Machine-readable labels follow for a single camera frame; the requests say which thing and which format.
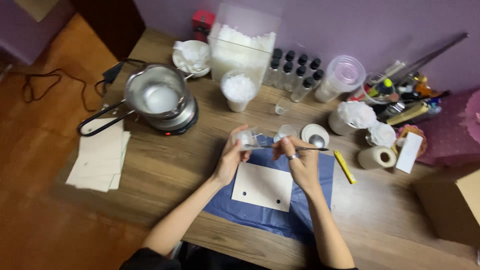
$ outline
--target white paper flower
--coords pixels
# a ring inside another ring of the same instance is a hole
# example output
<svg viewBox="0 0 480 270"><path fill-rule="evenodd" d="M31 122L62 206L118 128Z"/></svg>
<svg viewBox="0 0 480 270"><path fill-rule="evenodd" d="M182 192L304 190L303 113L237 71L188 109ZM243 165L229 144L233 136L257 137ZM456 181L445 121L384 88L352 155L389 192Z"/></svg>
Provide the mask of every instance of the white paper flower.
<svg viewBox="0 0 480 270"><path fill-rule="evenodd" d="M350 123L360 129L372 127L378 122L372 107L363 101L342 102L338 106L337 113L345 123Z"/></svg>
<svg viewBox="0 0 480 270"><path fill-rule="evenodd" d="M392 147L396 141L395 130L389 124L378 122L377 125L370 127L368 131L370 132L370 139L376 145Z"/></svg>

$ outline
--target yellow utility knife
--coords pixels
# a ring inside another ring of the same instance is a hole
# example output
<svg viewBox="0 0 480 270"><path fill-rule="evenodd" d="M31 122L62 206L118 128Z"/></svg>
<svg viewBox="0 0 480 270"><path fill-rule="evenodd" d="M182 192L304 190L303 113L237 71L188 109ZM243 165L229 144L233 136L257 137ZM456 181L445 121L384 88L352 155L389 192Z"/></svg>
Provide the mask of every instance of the yellow utility knife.
<svg viewBox="0 0 480 270"><path fill-rule="evenodd" d="M347 177L350 184L355 184L357 180L355 180L355 177L353 177L353 174L348 169L347 163L343 159L342 154L340 154L340 152L338 152L337 150L334 150L333 154L335 155L335 158L338 161L338 163L340 163L340 166L342 167L342 170L345 173L345 176Z"/></svg>

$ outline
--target person's right hand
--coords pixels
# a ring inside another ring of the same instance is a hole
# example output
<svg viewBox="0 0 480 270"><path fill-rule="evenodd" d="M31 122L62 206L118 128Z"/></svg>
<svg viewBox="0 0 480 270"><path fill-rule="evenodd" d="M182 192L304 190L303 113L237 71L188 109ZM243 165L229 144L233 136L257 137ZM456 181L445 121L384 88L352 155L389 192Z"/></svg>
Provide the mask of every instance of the person's right hand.
<svg viewBox="0 0 480 270"><path fill-rule="evenodd" d="M272 159L278 160L284 154L287 157L295 155L295 146L316 148L315 145L296 137L283 137L280 141L272 144ZM318 183L318 150L300 150L298 153L300 158L288 161L293 180L304 192L320 187Z"/></svg>

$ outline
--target stainless steel pouring pitcher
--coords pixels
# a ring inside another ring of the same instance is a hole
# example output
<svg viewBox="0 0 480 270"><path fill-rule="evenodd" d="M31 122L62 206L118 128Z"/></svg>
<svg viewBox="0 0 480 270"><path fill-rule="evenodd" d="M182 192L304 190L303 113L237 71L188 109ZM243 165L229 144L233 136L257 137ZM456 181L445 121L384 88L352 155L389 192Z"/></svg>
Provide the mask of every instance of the stainless steel pouring pitcher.
<svg viewBox="0 0 480 270"><path fill-rule="evenodd" d="M93 136L134 112L144 116L153 127L159 130L172 131L184 127L194 118L197 110L195 100L185 84L186 79L190 78L193 74L188 76L185 75L186 74L183 71L174 69L165 64L145 64L139 69L133 71L130 75L125 86L125 92L123 95L124 99L100 111L92 117L83 120L77 127L78 133L82 136ZM180 99L174 109L162 113L154 113L146 104L146 99L148 98L147 94L152 90L154 91L155 88L165 86L175 90ZM110 121L96 130L89 131L88 133L82 130L83 126L87 123L124 102L131 109L128 113Z"/></svg>

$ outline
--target wicker basket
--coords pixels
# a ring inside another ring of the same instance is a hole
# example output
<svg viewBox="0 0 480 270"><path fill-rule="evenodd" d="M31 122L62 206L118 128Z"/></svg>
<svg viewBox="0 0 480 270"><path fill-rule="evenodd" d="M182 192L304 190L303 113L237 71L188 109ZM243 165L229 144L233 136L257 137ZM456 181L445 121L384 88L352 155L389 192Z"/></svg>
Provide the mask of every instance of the wicker basket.
<svg viewBox="0 0 480 270"><path fill-rule="evenodd" d="M419 156L421 156L423 153L425 153L425 151L427 150L427 138L425 137L425 135L423 135L423 131L418 129L417 126L414 126L414 125L405 125L403 127L401 127L399 130L398 130L400 133L398 134L397 133L397 137L396 137L396 142L398 141L398 139L401 139L401 138L406 138L407 137L407 134L409 132L412 132L412 133L415 133L417 134L418 136L421 136L423 138L423 141L420 145L420 149L419 149L419 152L417 153L417 158ZM400 152L400 147L398 147L396 145L396 142L393 144L393 147L398 151Z"/></svg>

